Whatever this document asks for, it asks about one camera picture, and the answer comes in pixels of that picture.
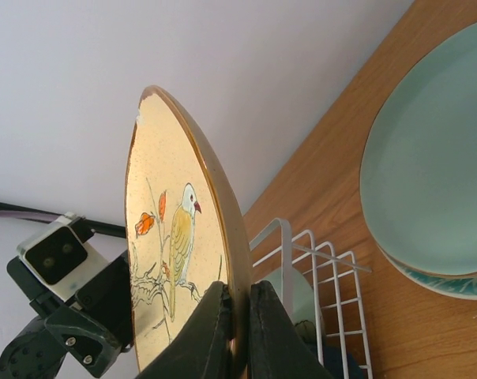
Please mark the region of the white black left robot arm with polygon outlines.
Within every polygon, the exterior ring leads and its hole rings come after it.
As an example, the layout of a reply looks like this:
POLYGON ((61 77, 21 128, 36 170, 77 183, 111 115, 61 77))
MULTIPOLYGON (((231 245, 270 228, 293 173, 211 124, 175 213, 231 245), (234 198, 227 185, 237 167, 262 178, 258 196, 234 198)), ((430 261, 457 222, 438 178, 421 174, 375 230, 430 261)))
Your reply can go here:
POLYGON ((15 257, 7 272, 36 311, 0 356, 0 378, 54 378, 72 355, 102 377, 133 346, 128 254, 122 253, 63 301, 15 257))

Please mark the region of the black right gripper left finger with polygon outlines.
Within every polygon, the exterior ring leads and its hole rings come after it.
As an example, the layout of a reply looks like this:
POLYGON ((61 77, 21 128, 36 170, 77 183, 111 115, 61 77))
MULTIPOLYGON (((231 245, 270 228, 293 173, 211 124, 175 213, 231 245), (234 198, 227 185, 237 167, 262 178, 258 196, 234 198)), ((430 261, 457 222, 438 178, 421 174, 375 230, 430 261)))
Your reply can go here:
POLYGON ((219 379, 231 376, 231 297, 211 284, 180 333, 138 379, 219 379))

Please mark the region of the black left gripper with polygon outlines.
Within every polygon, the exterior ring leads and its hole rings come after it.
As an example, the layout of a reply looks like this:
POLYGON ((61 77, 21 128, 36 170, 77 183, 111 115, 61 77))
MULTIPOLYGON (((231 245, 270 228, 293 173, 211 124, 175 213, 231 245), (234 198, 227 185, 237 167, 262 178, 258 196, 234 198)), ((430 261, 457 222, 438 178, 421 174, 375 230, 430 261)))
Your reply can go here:
POLYGON ((130 345, 128 253, 115 258, 65 302, 42 285, 19 258, 9 261, 6 270, 45 320, 48 332, 94 378, 101 378, 122 346, 130 345))

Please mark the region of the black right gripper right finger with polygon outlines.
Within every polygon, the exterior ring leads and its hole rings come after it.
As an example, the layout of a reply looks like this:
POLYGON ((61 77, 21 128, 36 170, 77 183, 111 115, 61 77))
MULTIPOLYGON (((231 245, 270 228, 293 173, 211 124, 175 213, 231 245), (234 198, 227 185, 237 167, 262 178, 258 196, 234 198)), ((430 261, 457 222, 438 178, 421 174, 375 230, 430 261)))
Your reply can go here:
POLYGON ((273 285, 250 290, 249 377, 319 379, 332 375, 299 337, 273 285))

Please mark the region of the dark blue ceramic mug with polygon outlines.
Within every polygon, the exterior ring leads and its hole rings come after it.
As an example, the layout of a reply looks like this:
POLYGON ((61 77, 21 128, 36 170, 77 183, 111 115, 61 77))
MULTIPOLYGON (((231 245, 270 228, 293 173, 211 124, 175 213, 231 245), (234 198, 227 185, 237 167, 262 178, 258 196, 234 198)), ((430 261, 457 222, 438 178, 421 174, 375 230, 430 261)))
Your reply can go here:
MULTIPOLYGON (((323 346, 324 367, 334 378, 344 379, 344 366, 341 350, 338 347, 323 346)), ((351 379, 363 379, 364 375, 354 357, 347 353, 348 376, 351 379)))

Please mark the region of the beige bird painted plate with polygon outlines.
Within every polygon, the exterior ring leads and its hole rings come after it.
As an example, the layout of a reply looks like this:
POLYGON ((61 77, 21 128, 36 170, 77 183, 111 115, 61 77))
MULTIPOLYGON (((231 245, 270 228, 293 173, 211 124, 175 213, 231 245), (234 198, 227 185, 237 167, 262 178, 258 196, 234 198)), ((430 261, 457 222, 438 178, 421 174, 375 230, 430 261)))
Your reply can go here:
POLYGON ((133 341, 144 369, 178 336, 215 281, 232 304, 232 374, 246 372, 250 246, 231 184, 188 111, 144 89, 126 167, 133 341))

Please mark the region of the green floral ceramic bowl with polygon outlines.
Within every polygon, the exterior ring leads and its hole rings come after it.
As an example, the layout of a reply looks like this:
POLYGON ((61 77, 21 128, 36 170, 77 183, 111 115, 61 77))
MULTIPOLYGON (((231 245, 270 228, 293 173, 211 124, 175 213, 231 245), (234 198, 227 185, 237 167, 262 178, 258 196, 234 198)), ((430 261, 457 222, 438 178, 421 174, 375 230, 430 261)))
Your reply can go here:
MULTIPOLYGON (((291 268, 292 285, 293 285, 293 306, 291 312, 291 320, 294 324, 301 321, 309 321, 314 326, 316 324, 316 313, 314 304, 314 291, 307 281, 306 277, 296 268, 291 268)), ((265 278, 274 287, 277 295, 281 296, 281 269, 278 268, 265 278)))

